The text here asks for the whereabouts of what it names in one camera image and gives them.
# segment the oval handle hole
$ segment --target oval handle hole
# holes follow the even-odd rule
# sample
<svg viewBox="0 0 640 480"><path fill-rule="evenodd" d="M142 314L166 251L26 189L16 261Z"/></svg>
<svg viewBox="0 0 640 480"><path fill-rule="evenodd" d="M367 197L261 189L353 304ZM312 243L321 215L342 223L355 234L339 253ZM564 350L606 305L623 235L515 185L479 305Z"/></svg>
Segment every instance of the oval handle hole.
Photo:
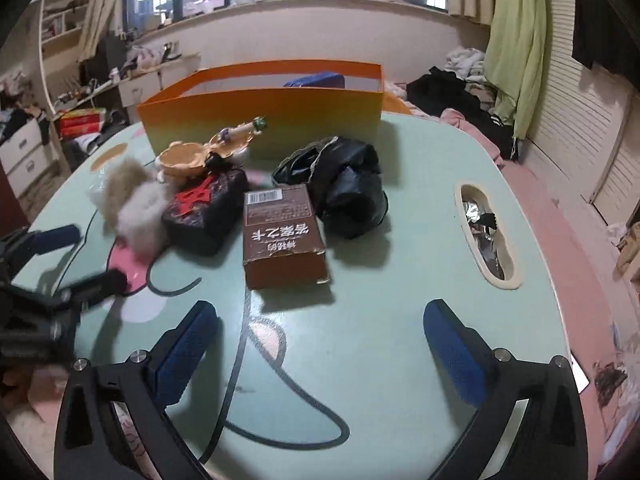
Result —
<svg viewBox="0 0 640 480"><path fill-rule="evenodd" d="M495 215L498 229L493 231L492 237L494 239L494 247L498 256L498 261L504 273L503 280L495 276L491 270L489 270L489 267L478 248L478 243L476 242L476 239L471 232L471 228L469 227L463 202L475 202L484 210L485 213ZM485 195L485 193L477 186L463 184L462 186L459 186L456 192L456 205L458 206L458 211L460 213L462 229L464 231L466 241L484 278L498 288L503 288L505 290L518 288L522 284L520 267L517 265L514 257L513 245L504 236L502 219L494 209L491 200L489 200L487 195Z"/></svg>

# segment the orange box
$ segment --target orange box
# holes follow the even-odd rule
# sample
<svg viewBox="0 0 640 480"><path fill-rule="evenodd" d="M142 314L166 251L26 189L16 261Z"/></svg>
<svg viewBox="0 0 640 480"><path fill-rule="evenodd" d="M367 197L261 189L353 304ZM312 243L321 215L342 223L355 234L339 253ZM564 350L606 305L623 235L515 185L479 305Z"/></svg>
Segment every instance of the orange box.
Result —
<svg viewBox="0 0 640 480"><path fill-rule="evenodd" d="M285 88L292 79L337 72L346 87ZM281 160L313 140L336 135L374 144L384 95L382 67L338 60L259 61L199 70L144 103L138 113L151 146L207 142L222 128L263 116L252 157Z"/></svg>

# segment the clear plastic bag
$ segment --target clear plastic bag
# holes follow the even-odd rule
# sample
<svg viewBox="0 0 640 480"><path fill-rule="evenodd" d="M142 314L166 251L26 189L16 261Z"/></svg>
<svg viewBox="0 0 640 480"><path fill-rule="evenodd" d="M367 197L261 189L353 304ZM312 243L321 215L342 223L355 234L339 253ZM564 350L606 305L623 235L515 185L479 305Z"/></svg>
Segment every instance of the clear plastic bag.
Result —
<svg viewBox="0 0 640 480"><path fill-rule="evenodd" d="M107 187L107 177L111 169L113 169L118 162L120 161L108 160L105 162L100 169L94 173L94 179L91 184L89 184L89 189L86 194L91 203L95 205L99 211L104 210L104 190Z"/></svg>

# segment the window sill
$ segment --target window sill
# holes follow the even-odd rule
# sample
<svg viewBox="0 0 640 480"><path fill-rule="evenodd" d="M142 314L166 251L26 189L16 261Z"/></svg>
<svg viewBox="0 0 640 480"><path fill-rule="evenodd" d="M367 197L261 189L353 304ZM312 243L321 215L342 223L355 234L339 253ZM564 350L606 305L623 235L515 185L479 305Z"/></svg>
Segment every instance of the window sill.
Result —
<svg viewBox="0 0 640 480"><path fill-rule="evenodd" d="M147 43L156 38L163 38L166 34L178 32L183 28L190 28L201 23L206 23L221 18L229 18L237 14L247 14L254 11L286 9L291 7L341 7L345 9L383 10L396 14L413 15L432 20L460 20L471 24L457 16L451 16L444 9L436 7L423 7L408 4L402 0L257 0L248 4L240 4L225 9L214 10L208 14L191 16L180 22L172 23L158 30L152 30L142 34L134 44Z"/></svg>

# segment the louvered door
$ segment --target louvered door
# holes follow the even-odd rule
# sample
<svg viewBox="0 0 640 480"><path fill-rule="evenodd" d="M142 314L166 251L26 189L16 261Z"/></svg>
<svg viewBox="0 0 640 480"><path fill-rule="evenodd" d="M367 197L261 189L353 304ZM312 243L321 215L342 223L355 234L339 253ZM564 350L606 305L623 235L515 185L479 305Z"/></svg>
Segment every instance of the louvered door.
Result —
<svg viewBox="0 0 640 480"><path fill-rule="evenodd" d="M550 0L548 73L529 138L591 200L619 140L628 85L572 57L575 0Z"/></svg>
<svg viewBox="0 0 640 480"><path fill-rule="evenodd" d="M607 224L628 222L640 201L640 97L632 100L620 148L594 201Z"/></svg>

